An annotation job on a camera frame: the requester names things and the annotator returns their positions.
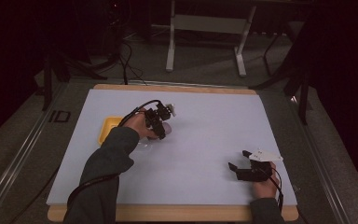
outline chair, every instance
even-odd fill
[[[271,74],[271,72],[269,70],[269,63],[267,62],[267,52],[272,47],[272,45],[276,42],[278,37],[280,37],[282,35],[282,33],[286,33],[286,35],[287,35],[287,37],[289,37],[290,41],[292,41],[292,43],[295,43],[295,41],[296,41],[296,39],[298,37],[298,34],[300,33],[303,25],[304,25],[303,21],[289,21],[289,22],[287,22],[283,26],[282,32],[280,32],[277,35],[275,35],[275,37],[273,38],[271,43],[268,45],[266,51],[263,54],[263,60],[264,60],[264,63],[266,64],[267,72],[268,72],[269,76],[273,76],[273,75]]]

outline black device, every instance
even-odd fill
[[[249,159],[251,152],[244,150],[242,155]],[[262,182],[268,180],[272,176],[272,167],[269,161],[253,161],[251,162],[251,169],[239,169],[236,165],[228,163],[230,170],[235,172],[237,178],[243,181]]]
[[[127,116],[123,118],[123,120],[118,124],[118,127],[121,127],[127,120],[129,120],[132,116],[134,116],[137,112],[140,112],[140,109],[146,105],[157,103],[157,109],[153,110],[149,108],[144,111],[145,119],[146,119],[146,127],[152,128],[153,132],[158,136],[159,139],[163,139],[166,136],[164,126],[162,125],[163,120],[167,120],[171,118],[171,115],[175,116],[173,105],[163,105],[160,100],[152,100],[143,105],[136,107],[134,110],[130,112]]]

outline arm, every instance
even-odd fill
[[[145,126],[145,115],[139,113],[124,127],[111,130],[105,141],[87,160],[80,184],[96,177],[121,174],[134,162],[129,157],[143,137],[156,137]],[[80,191],[65,214],[64,223],[115,223],[119,178],[104,181]]]
[[[272,162],[271,166],[275,169],[275,164]],[[275,176],[275,172],[271,178],[279,185],[279,180]],[[253,188],[255,197],[257,198],[251,202],[251,212],[254,224],[282,224],[284,223],[281,211],[278,207],[275,195],[277,188],[267,180],[264,182],[254,182]]]

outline yellow object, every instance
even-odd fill
[[[101,145],[106,138],[106,136],[110,133],[114,127],[117,127],[121,122],[122,117],[107,117],[103,122],[103,127],[101,128],[100,138],[98,139],[98,143]]]

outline hand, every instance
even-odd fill
[[[270,163],[271,163],[271,167],[273,168],[271,178],[279,186],[280,182],[275,175],[276,165],[272,161]],[[275,185],[272,183],[272,181],[270,179],[263,181],[263,182],[254,182],[253,189],[254,189],[255,197],[257,199],[275,198],[276,193],[277,193],[277,188],[275,187]]]
[[[145,111],[146,109],[141,108],[139,113],[135,114],[124,123],[123,127],[132,128],[139,134],[140,139],[144,137],[158,138],[158,136],[152,130],[146,127]]]

